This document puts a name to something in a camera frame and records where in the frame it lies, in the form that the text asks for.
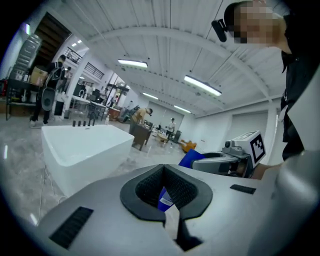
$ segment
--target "balcony railing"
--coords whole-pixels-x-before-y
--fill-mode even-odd
[[[84,69],[87,70],[90,74],[99,78],[100,80],[104,76],[104,73],[102,73],[99,69],[97,69],[94,65],[90,64],[89,62],[87,63]]]
[[[69,47],[65,49],[64,55],[75,64],[79,64],[82,61],[82,57]]]

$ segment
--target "neck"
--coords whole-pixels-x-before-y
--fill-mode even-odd
[[[291,50],[288,45],[287,38],[285,36],[285,32],[287,29],[287,24],[284,18],[278,19],[278,33],[273,46],[279,48],[281,51],[291,54]]]

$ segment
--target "black shirt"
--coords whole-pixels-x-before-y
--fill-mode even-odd
[[[283,150],[283,160],[304,150],[300,137],[287,113],[304,92],[315,74],[320,55],[317,39],[308,29],[304,16],[291,13],[283,17],[287,28],[285,37],[292,54],[281,52],[283,71],[286,70],[285,93],[281,99],[281,109],[288,105],[283,120],[283,142],[287,142]]]
[[[54,72],[54,77],[55,78],[59,78],[59,79],[54,79],[53,77],[50,79],[50,81],[48,82],[47,86],[51,87],[51,88],[56,88],[57,83],[60,79],[63,79],[65,77],[65,68],[62,64],[62,62],[52,62],[50,63],[50,65],[45,69],[45,71],[48,73],[48,75],[50,76],[51,73],[56,70]]]

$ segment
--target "hair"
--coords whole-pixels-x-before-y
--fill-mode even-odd
[[[228,31],[233,32],[233,37],[236,39],[240,39],[240,43],[245,44],[247,42],[246,38],[241,38],[240,31],[235,31],[235,9],[243,4],[252,3],[252,1],[240,1],[234,2],[227,6],[224,11],[223,19],[225,26],[227,27]]]
[[[62,54],[62,55],[60,55],[59,59],[62,60],[62,61],[65,61],[66,60],[66,56]]]

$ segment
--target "orange chair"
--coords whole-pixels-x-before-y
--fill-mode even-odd
[[[197,146],[197,143],[192,143],[191,140],[189,140],[189,142],[185,142],[182,139],[180,145],[181,145],[182,150],[187,153],[190,149],[194,150]]]

